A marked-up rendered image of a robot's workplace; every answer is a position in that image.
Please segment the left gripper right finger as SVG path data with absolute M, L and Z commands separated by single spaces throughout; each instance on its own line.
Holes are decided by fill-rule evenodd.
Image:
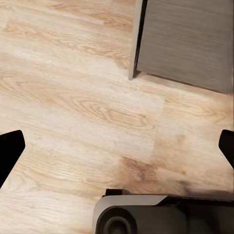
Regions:
M 234 132 L 222 130 L 218 146 L 234 169 Z

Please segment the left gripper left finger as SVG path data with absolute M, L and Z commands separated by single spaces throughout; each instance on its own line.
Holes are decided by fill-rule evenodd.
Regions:
M 22 130 L 0 135 L 0 188 L 24 149 L 25 141 Z

